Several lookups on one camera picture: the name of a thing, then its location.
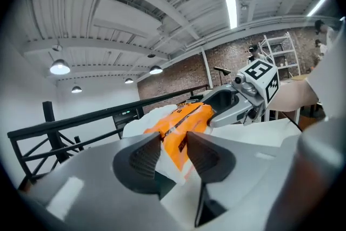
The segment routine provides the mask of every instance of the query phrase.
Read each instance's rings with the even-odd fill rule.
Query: black device
[[[223,68],[219,68],[219,67],[214,67],[214,69],[218,71],[219,76],[220,76],[220,85],[222,85],[221,73],[223,73],[223,76],[226,76],[226,75],[229,75],[231,73],[231,71],[228,69],[223,69]]]
[[[249,47],[249,52],[250,52],[250,53],[254,53],[254,52],[257,51],[257,49],[258,49],[258,46],[255,45],[255,44],[253,44],[253,45],[251,45],[251,46]]]

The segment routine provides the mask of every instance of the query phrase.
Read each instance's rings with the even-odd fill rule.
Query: ceiling
[[[8,36],[53,82],[102,76],[142,80],[151,66],[165,68],[201,47],[312,26],[316,17],[305,15],[318,1],[237,0],[238,27],[230,30],[225,0],[16,0]],[[334,0],[325,3],[318,18],[326,22],[340,18]],[[56,44],[63,50],[52,50]],[[71,73],[50,75],[58,58],[68,62]]]

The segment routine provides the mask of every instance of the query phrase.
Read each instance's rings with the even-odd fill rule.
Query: orange cloth
[[[163,139],[163,146],[177,168],[182,168],[188,160],[186,141],[187,131],[204,132],[208,119],[214,112],[210,105],[202,102],[179,104],[170,115],[162,118],[157,124],[144,133],[159,131]]]

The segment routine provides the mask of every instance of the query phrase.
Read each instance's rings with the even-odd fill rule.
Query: black railing
[[[186,90],[181,90],[181,91],[177,91],[177,92],[166,94],[166,95],[156,96],[146,100],[140,100],[140,101],[124,104],[124,105],[119,105],[116,107],[112,107],[112,108],[108,108],[108,109],[104,109],[104,110],[100,110],[100,111],[96,111],[96,112],[92,112],[92,113],[88,113],[88,114],[84,114],[84,115],[80,115],[80,116],[76,116],[72,118],[67,118],[66,120],[60,120],[60,121],[55,121],[54,113],[52,109],[52,103],[43,102],[43,111],[44,111],[44,116],[46,120],[45,123],[11,131],[11,132],[8,132],[7,135],[9,139],[11,140],[13,149],[19,160],[19,163],[26,174],[25,179],[29,180],[30,182],[35,182],[39,178],[47,174],[47,173],[39,174],[38,172],[48,157],[50,156],[57,157],[56,161],[54,162],[51,168],[51,171],[52,171],[55,169],[58,162],[62,163],[65,160],[67,160],[70,156],[73,156],[73,154],[68,153],[68,151],[74,151],[78,153],[84,150],[84,146],[103,140],[104,138],[110,137],[112,135],[118,134],[123,131],[123,128],[119,128],[117,130],[103,134],[96,138],[92,138],[85,142],[81,142],[78,136],[74,137],[75,142],[73,142],[72,140],[68,139],[66,136],[61,134],[60,130],[68,129],[75,126],[80,126],[80,125],[90,123],[93,121],[98,121],[103,118],[111,117],[111,116],[120,114],[122,112],[129,111],[129,110],[137,111],[136,113],[138,114],[138,111],[141,110],[143,106],[154,104],[154,103],[167,100],[179,95],[187,94],[187,93],[191,93],[191,95],[193,96],[194,95],[193,92],[195,90],[199,90],[203,88],[207,89],[208,85],[202,85],[202,86],[198,86],[198,87],[194,87],[194,88],[190,88]],[[41,136],[45,134],[47,134],[48,138],[44,139],[42,142],[34,146],[26,154],[22,155],[18,145],[19,140],[25,140],[27,138],[37,137],[37,136]],[[62,139],[67,141],[71,145],[68,146],[67,144],[63,143]],[[49,141],[52,146],[52,149],[49,152],[32,155],[33,152],[35,152],[39,147],[41,147],[47,141]],[[38,166],[31,172],[31,170],[29,169],[26,163],[29,161],[38,160],[38,159],[42,159],[42,160],[40,161]]]

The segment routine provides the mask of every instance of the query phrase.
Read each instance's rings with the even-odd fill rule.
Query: ceiling light
[[[228,9],[229,25],[231,29],[237,27],[237,5],[236,0],[226,0]]]
[[[63,47],[59,44],[55,44],[52,46],[52,50],[54,50],[56,52],[60,52],[61,50],[63,50]]]
[[[149,73],[150,74],[159,74],[162,71],[163,71],[162,68],[160,68],[158,65],[155,65],[150,69]]]
[[[316,6],[308,13],[307,17],[311,17],[323,5],[326,0],[320,0]]]
[[[78,93],[81,93],[81,92],[82,92],[82,89],[80,88],[80,86],[74,86],[72,88],[72,91],[71,91],[71,93],[73,93],[73,94],[78,94]]]
[[[63,75],[70,72],[70,67],[65,60],[58,59],[53,62],[50,72],[56,75]]]
[[[134,81],[131,79],[131,78],[127,78],[126,80],[125,80],[125,84],[131,84],[131,83],[133,83]]]

